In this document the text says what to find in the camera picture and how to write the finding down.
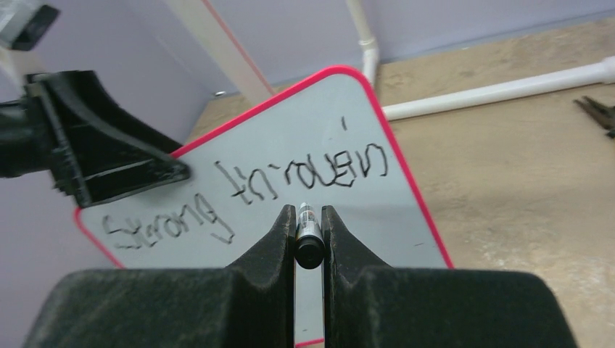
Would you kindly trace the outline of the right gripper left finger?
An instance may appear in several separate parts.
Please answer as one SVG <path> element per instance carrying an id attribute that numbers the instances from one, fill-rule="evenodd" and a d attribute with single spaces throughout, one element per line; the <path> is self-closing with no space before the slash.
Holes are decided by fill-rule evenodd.
<path id="1" fill-rule="evenodd" d="M 224 268 L 93 269 L 62 278 L 26 347 L 293 347 L 296 210 Z"/>

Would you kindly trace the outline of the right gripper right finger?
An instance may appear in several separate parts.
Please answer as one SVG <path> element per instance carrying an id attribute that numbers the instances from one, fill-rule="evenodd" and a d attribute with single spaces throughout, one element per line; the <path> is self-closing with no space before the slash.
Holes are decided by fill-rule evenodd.
<path id="1" fill-rule="evenodd" d="M 575 347 L 563 311 L 531 273 L 395 268 L 322 209 L 327 347 Z"/>

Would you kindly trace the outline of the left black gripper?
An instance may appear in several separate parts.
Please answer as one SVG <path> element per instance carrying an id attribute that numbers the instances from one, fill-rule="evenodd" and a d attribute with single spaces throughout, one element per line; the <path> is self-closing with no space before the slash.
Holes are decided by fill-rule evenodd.
<path id="1" fill-rule="evenodd" d="M 48 171 L 78 207 L 190 178 L 180 144 L 115 102 L 92 70 L 25 76 L 1 103 L 1 177 Z"/>

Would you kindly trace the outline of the black whiteboard marker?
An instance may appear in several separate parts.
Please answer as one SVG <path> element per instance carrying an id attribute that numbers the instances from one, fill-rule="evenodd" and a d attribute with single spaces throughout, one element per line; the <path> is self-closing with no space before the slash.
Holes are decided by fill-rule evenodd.
<path id="1" fill-rule="evenodd" d="M 312 270 L 323 261 L 325 246 L 323 234 L 314 208 L 304 202 L 297 216 L 294 257 L 300 267 Z"/>

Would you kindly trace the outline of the red-framed whiteboard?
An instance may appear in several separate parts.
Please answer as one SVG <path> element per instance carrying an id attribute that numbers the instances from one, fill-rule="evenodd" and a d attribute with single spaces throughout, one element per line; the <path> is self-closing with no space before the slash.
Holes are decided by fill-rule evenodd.
<path id="1" fill-rule="evenodd" d="M 449 268 L 418 186 L 362 73 L 326 68 L 177 152 L 187 181 L 78 210 L 79 228 L 118 270 L 224 268 L 281 208 L 333 207 L 395 268 Z M 323 264 L 294 257 L 295 343 L 324 341 Z"/>

